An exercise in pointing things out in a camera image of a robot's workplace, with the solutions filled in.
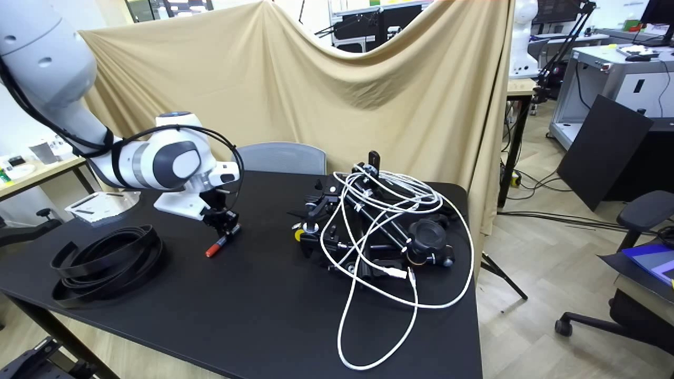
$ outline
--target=black chair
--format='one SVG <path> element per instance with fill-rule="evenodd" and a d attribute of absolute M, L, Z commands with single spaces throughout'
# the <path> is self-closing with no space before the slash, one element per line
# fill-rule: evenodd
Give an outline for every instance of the black chair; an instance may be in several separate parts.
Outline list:
<path fill-rule="evenodd" d="M 640 234 L 650 232 L 669 218 L 674 218 L 674 195 L 669 192 L 649 192 L 627 203 L 617 218 L 617 223 L 627 230 L 620 250 L 635 246 Z M 674 230 L 662 232 L 660 239 L 673 239 L 674 244 Z M 674 354 L 674 296 L 665 299 L 621 275 L 615 284 L 615 298 L 608 301 L 615 323 L 565 312 L 554 332 L 572 338 L 572 323 L 578 323 Z"/>

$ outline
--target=office chair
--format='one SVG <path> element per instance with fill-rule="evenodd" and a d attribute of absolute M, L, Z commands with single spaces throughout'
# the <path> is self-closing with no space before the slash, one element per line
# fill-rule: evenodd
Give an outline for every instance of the office chair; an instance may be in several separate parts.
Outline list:
<path fill-rule="evenodd" d="M 304 144 L 255 144 L 239 147 L 246 170 L 326 175 L 324 151 Z"/>
<path fill-rule="evenodd" d="M 674 218 L 674 195 L 669 192 L 649 192 L 627 203 L 617 218 L 617 223 L 627 230 L 617 250 L 635 246 L 640 234 L 650 232 L 669 218 Z M 572 323 L 579 323 L 674 354 L 674 301 L 646 290 L 643 284 L 621 275 L 615 284 L 615 298 L 608 301 L 610 319 L 615 323 L 565 312 L 562 319 L 557 320 L 554 332 L 562 338 L 572 338 Z"/>

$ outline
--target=white cable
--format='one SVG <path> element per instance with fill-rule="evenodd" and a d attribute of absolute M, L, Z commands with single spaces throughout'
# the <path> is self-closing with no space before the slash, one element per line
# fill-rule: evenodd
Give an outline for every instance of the white cable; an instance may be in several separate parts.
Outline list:
<path fill-rule="evenodd" d="M 406 184 L 406 185 L 414 184 L 414 188 L 423 190 L 423 192 L 430 190 L 430 192 L 431 192 L 435 197 L 439 197 L 445 205 L 448 205 L 448 207 L 456 212 L 456 215 L 460 218 L 460 222 L 462 222 L 462 225 L 463 225 L 463 232 L 465 232 L 465 239 L 468 239 L 468 244 L 470 244 L 470 268 L 468 268 L 468 277 L 465 277 L 465 283 L 463 283 L 460 296 L 458 296 L 456 299 L 447 301 L 447 304 L 419 304 L 419 301 L 418 301 L 418 304 L 411 304 L 411 301 L 406 301 L 406 299 L 403 299 L 403 298 L 396 298 L 396 296 L 392 296 L 392 294 L 387 294 L 387 290 L 378 288 L 375 284 L 358 279 L 358 275 L 352 275 L 352 272 L 348 272 L 345 268 L 341 268 L 341 264 L 338 264 L 338 261 L 333 259 L 333 255 L 331 255 L 331 253 L 326 250 L 326 246 L 324 246 L 324 232 L 326 232 L 328 225 L 336 222 L 338 214 L 344 212 L 345 192 L 340 197 L 340 205 L 336 207 L 336 212 L 333 212 L 333 215 L 328 218 L 326 225 L 320 230 L 320 239 L 319 239 L 319 241 L 320 241 L 320 248 L 322 248 L 324 257 L 326 257 L 326 259 L 331 261 L 331 266 L 338 268 L 344 277 L 356 280 L 358 284 L 363 284 L 363 287 L 367 287 L 367 288 L 370 288 L 370 290 L 375 290 L 375 294 L 379 294 L 379 296 L 383 296 L 383 298 L 387 298 L 387 299 L 392 299 L 392 301 L 396 301 L 396 304 L 403 304 L 403 305 L 408 305 L 408 308 L 419 308 L 419 309 L 447 309 L 447 308 L 454 308 L 458 301 L 463 299 L 463 296 L 465 296 L 468 288 L 470 288 L 470 280 L 471 280 L 471 277 L 475 277 L 475 241 L 471 241 L 471 234 L 470 234 L 470 227 L 468 227 L 463 215 L 460 214 L 460 209 L 458 209 L 448 199 L 445 199 L 442 195 L 435 192 L 435 190 L 431 190 L 430 185 L 425 185 L 423 182 L 418 182 L 418 179 L 406 178 L 406 175 L 392 175 L 392 173 L 383 173 L 383 175 L 385 175 L 385 179 L 401 179 L 401 184 Z"/>
<path fill-rule="evenodd" d="M 418 280 L 415 280 L 415 272 L 408 269 L 408 283 L 414 287 L 414 296 L 415 296 L 415 304 L 419 304 L 419 290 L 418 290 Z M 352 288 L 350 288 L 350 296 L 345 299 L 345 305 L 344 305 L 344 312 L 341 312 L 341 319 L 340 319 L 340 326 L 338 326 L 338 354 L 340 354 L 340 361 L 344 367 L 352 368 L 352 370 L 370 370 L 379 365 L 383 365 L 387 359 L 392 359 L 401 346 L 408 340 L 411 332 L 415 328 L 415 323 L 418 323 L 418 314 L 419 314 L 419 308 L 414 309 L 414 319 L 408 320 L 406 325 L 406 332 L 403 334 L 403 338 L 396 342 L 396 346 L 385 352 L 379 361 L 370 363 L 370 365 L 352 365 L 345 357 L 344 357 L 344 348 L 341 348 L 341 336 L 344 336 L 344 325 L 345 325 L 345 319 L 350 314 L 350 308 L 352 308 L 352 301 L 355 301 L 355 294 L 356 294 L 356 280 L 352 280 Z"/>

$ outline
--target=chair wheel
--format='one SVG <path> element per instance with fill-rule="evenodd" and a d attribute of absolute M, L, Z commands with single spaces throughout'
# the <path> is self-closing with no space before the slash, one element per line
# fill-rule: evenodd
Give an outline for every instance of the chair wheel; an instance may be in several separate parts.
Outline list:
<path fill-rule="evenodd" d="M 559 336 L 562 336 L 562 338 L 572 338 L 572 336 L 574 336 L 572 323 L 569 323 L 569 320 L 562 320 L 562 319 L 554 323 L 554 332 L 557 332 Z"/>

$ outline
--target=wire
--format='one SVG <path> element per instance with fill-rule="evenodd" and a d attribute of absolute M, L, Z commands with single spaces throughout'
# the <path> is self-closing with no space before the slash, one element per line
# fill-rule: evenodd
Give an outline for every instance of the wire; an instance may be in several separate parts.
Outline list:
<path fill-rule="evenodd" d="M 632 37 L 632 45 L 637 45 L 637 38 L 638 38 L 638 35 L 640 35 L 640 29 L 643 29 L 643 28 L 638 28 L 637 35 Z"/>
<path fill-rule="evenodd" d="M 560 182 L 560 178 L 554 178 L 557 170 L 548 173 L 548 175 L 541 178 L 541 179 L 537 179 L 537 178 L 533 178 L 533 175 L 528 175 L 528 173 L 524 173 L 524 170 L 519 170 L 519 173 L 521 173 L 521 178 L 522 178 L 522 184 L 521 184 L 521 185 L 522 185 L 524 190 L 528 190 L 528 195 L 526 195 L 526 197 L 508 197 L 508 200 L 530 200 L 530 199 L 537 195 L 537 190 L 574 192 L 572 188 L 554 188 L 554 185 L 549 185 L 553 182 Z"/>
<path fill-rule="evenodd" d="M 673 84 L 673 75 L 669 75 L 669 68 L 668 68 L 668 63 L 665 61 L 662 61 L 662 59 L 658 59 L 663 68 L 665 68 L 665 75 L 668 75 L 668 84 L 665 84 L 665 89 L 662 89 L 662 93 L 660 93 L 660 97 L 658 97 L 658 105 L 660 105 L 660 117 L 662 118 L 665 118 L 665 110 L 663 110 L 663 105 L 662 105 L 662 97 L 668 93 L 668 89 L 669 89 L 669 84 Z"/>
<path fill-rule="evenodd" d="M 414 298 L 415 298 L 415 304 L 419 304 L 419 290 L 418 290 L 418 280 L 415 280 L 415 272 L 408 269 L 408 283 L 414 287 Z M 415 328 L 415 323 L 418 323 L 418 314 L 419 314 L 419 308 L 414 308 L 414 319 L 408 320 L 403 338 L 396 342 L 396 346 L 385 352 L 379 361 L 370 363 L 370 365 L 352 365 L 345 354 L 344 354 L 344 344 L 341 344 L 341 338 L 344 338 L 344 325 L 345 325 L 345 319 L 350 314 L 350 308 L 352 308 L 352 301 L 355 301 L 355 294 L 356 294 L 356 280 L 352 280 L 352 288 L 350 288 L 350 298 L 344 305 L 344 312 L 341 312 L 341 319 L 340 319 L 340 326 L 338 326 L 338 354 L 340 354 L 340 361 L 344 363 L 344 367 L 352 368 L 352 370 L 370 370 L 379 365 L 383 365 L 387 359 L 392 359 L 401 346 L 408 340 L 411 332 Z"/>
<path fill-rule="evenodd" d="M 583 99 L 583 84 L 582 84 L 582 76 L 578 71 L 578 63 L 574 63 L 576 69 L 576 87 L 578 87 L 578 97 L 582 99 L 582 104 L 589 110 L 588 101 Z"/>
<path fill-rule="evenodd" d="M 447 309 L 463 299 L 463 296 L 468 294 L 468 287 L 471 283 L 471 275 L 475 275 L 475 242 L 471 242 L 468 223 L 465 223 L 463 215 L 460 214 L 460 209 L 451 200 L 447 200 L 442 195 L 435 192 L 430 185 L 425 185 L 423 182 L 419 182 L 415 178 L 406 178 L 401 173 L 387 173 L 387 170 L 379 170 L 379 178 L 372 178 L 363 166 L 355 166 L 355 173 L 350 173 L 350 175 L 336 173 L 333 178 L 344 185 L 344 190 L 340 195 L 340 203 L 338 203 L 336 212 L 331 214 L 328 222 L 320 230 L 319 241 L 320 241 L 320 248 L 322 248 L 324 257 L 331 261 L 331 266 L 338 268 L 344 277 L 352 279 L 350 296 L 345 299 L 345 305 L 344 305 L 344 312 L 340 319 L 340 326 L 338 326 L 338 354 L 340 354 L 340 361 L 344 363 L 344 367 L 348 367 L 352 370 L 370 370 L 370 368 L 383 365 L 387 359 L 392 359 L 403 348 L 403 344 L 408 340 L 408 336 L 418 323 L 419 309 Z M 370 197 L 369 188 L 358 185 L 363 182 L 375 184 L 378 190 L 390 195 L 395 199 L 395 203 L 385 203 L 385 200 Z M 369 230 L 361 239 L 355 237 L 355 230 L 348 222 L 348 200 L 352 200 L 355 205 L 367 205 L 367 207 L 379 212 L 375 218 L 370 218 Z M 447 304 L 425 305 L 419 301 L 418 279 L 415 279 L 415 272 L 411 266 L 406 268 L 406 272 L 403 272 L 399 268 L 381 268 L 381 266 L 369 261 L 369 257 L 365 255 L 365 248 L 367 248 L 369 239 L 375 232 L 385 232 L 383 230 L 385 225 L 395 225 L 395 230 L 405 237 L 405 232 L 395 223 L 399 218 L 403 218 L 403 215 L 431 215 L 431 214 L 440 212 L 445 205 L 448 205 L 456 212 L 456 215 L 460 218 L 463 232 L 468 237 L 470 269 L 465 277 L 465 284 L 456 299 L 451 299 Z M 352 242 L 350 250 L 341 257 L 340 264 L 328 253 L 326 239 L 324 239 L 326 230 L 331 230 L 338 215 L 341 215 L 344 225 L 345 225 L 345 234 Z M 355 253 L 356 253 L 355 268 L 345 269 L 344 261 L 348 257 L 352 257 Z M 414 287 L 414 301 L 401 299 L 401 298 L 396 298 L 387 290 L 381 290 L 381 288 L 372 287 L 370 283 L 363 280 L 358 277 L 361 264 L 367 264 L 369 268 L 379 269 L 379 272 L 395 277 L 395 279 L 406 279 Z M 406 332 L 403 334 L 403 338 L 379 361 L 375 361 L 370 365 L 355 365 L 344 354 L 344 325 L 348 320 L 358 284 L 363 284 L 363 287 L 367 287 L 367 288 L 370 288 L 370 290 L 375 290 L 396 304 L 414 308 L 411 323 L 408 323 Z"/>
<path fill-rule="evenodd" d="M 298 23 L 304 25 L 301 18 L 304 18 L 304 7 L 307 5 L 307 0 L 301 0 L 299 5 L 299 15 L 298 15 Z"/>
<path fill-rule="evenodd" d="M 8 89 L 10 97 L 17 101 L 17 105 L 20 105 L 27 117 L 31 117 L 31 118 L 39 121 L 40 124 L 49 126 L 51 131 L 54 131 L 64 142 L 69 142 L 69 145 L 78 144 L 78 145 L 82 145 L 82 147 L 92 149 L 90 155 L 85 155 L 81 147 L 74 145 L 74 151 L 75 151 L 78 157 L 94 159 L 94 157 L 104 157 L 104 155 L 109 155 L 109 151 L 121 151 L 125 145 L 129 145 L 130 142 L 138 142 L 138 140 L 141 140 L 141 137 L 145 137 L 145 136 L 153 136 L 153 133 L 162 133 L 162 131 L 180 131 L 180 128 L 186 128 L 186 131 L 196 131 L 196 133 L 208 136 L 210 140 L 223 144 L 223 145 L 231 151 L 231 157 L 235 157 L 235 160 L 236 160 L 236 164 L 239 164 L 239 170 L 240 170 L 240 182 L 239 182 L 239 185 L 236 185 L 236 195 L 239 195 L 240 188 L 242 188 L 244 163 L 242 163 L 236 145 L 229 144 L 227 137 L 223 137 L 223 136 L 217 133 L 217 131 L 210 131 L 210 128 L 205 128 L 205 126 L 191 126 L 191 124 L 153 126 L 153 128 L 141 131 L 141 133 L 138 133 L 138 136 L 132 136 L 132 137 L 129 137 L 129 140 L 113 142 L 113 137 L 112 137 L 112 133 L 109 133 L 109 128 L 108 128 L 106 142 L 104 142 L 104 145 L 102 145 L 102 144 L 92 144 L 92 142 L 86 142 L 86 140 L 75 137 L 75 136 L 67 133 L 65 128 L 58 126 L 54 122 L 51 122 L 47 117 L 42 117 L 42 114 L 31 105 L 31 101 L 25 97 L 25 93 L 22 91 L 20 83 L 14 80 L 14 76 L 10 75 L 10 69 L 8 69 L 8 66 L 4 63 L 2 58 L 0 58 L 0 79 L 2 79 L 4 87 Z M 134 188 L 129 185 L 129 184 L 125 182 L 125 178 L 121 178 L 119 173 L 115 173 L 115 179 L 119 179 L 127 190 L 134 190 Z"/>
<path fill-rule="evenodd" d="M 408 178 L 405 178 L 405 175 L 385 173 L 385 170 L 381 170 L 381 178 L 383 178 L 387 184 L 392 184 L 395 179 L 408 179 Z M 456 215 L 458 215 L 458 219 L 462 222 L 462 227 L 463 227 L 463 232 L 465 232 L 465 237 L 468 237 L 470 269 L 468 269 L 468 277 L 465 277 L 465 283 L 463 283 L 460 296 L 454 298 L 451 301 L 445 301 L 445 304 L 419 304 L 419 309 L 447 309 L 447 308 L 454 308 L 458 301 L 462 301 L 463 296 L 468 294 L 468 287 L 470 287 L 470 280 L 471 280 L 471 275 L 475 275 L 475 241 L 471 241 L 471 234 L 470 234 L 470 227 L 468 227 L 463 215 L 460 214 L 460 209 L 458 209 L 448 199 L 445 199 L 442 195 L 435 192 L 435 190 L 431 190 L 430 185 L 425 185 L 423 182 L 418 182 L 418 185 L 419 185 L 419 188 L 425 188 L 428 192 L 431 192 L 435 197 L 439 197 L 445 205 L 448 205 L 448 207 L 456 212 Z M 322 248 L 324 257 L 331 261 L 333 268 L 338 268 L 344 277 L 355 279 L 358 284 L 363 284 L 363 287 L 367 287 L 367 288 L 370 288 L 370 290 L 375 290 L 375 294 L 379 294 L 379 296 L 383 296 L 383 298 L 387 298 L 387 299 L 392 299 L 392 301 L 396 301 L 396 304 L 415 308 L 415 304 L 411 304 L 411 301 L 406 301 L 406 299 L 403 299 L 403 298 L 396 298 L 396 296 L 392 296 L 392 294 L 387 294 L 387 290 L 381 290 L 379 287 L 375 287 L 375 284 L 358 279 L 356 275 L 348 272 L 348 269 L 345 269 L 344 266 L 340 266 L 340 264 L 336 261 L 336 257 L 328 253 L 324 234 L 326 234 L 326 230 L 331 230 L 328 225 L 333 225 L 338 214 L 340 214 L 344 207 L 345 207 L 345 195 L 340 197 L 340 203 L 338 203 L 333 215 L 328 218 L 326 225 L 320 230 L 320 239 L 319 239 L 319 241 L 320 241 L 320 248 Z"/>
<path fill-rule="evenodd" d="M 540 190 L 540 188 L 546 188 L 546 190 L 549 190 L 549 192 L 574 192 L 572 188 L 553 188 L 549 184 L 553 182 L 560 182 L 560 178 L 554 178 L 557 175 L 557 170 L 553 170 L 549 175 L 546 175 L 544 179 L 535 179 L 535 178 L 530 178 L 528 173 L 524 173 L 524 170 L 519 170 L 522 178 L 526 178 L 526 179 L 530 179 L 535 185 L 535 190 Z"/>
<path fill-rule="evenodd" d="M 625 227 L 621 227 L 617 223 L 603 223 L 603 222 L 588 219 L 588 218 L 574 218 L 574 215 L 559 215 L 559 214 L 499 212 L 498 215 L 503 215 L 503 218 L 533 218 L 533 219 L 546 219 L 546 222 L 559 222 L 559 223 L 572 223 L 572 225 L 583 225 L 583 227 L 599 227 L 599 230 L 620 230 L 620 232 L 625 230 Z"/>

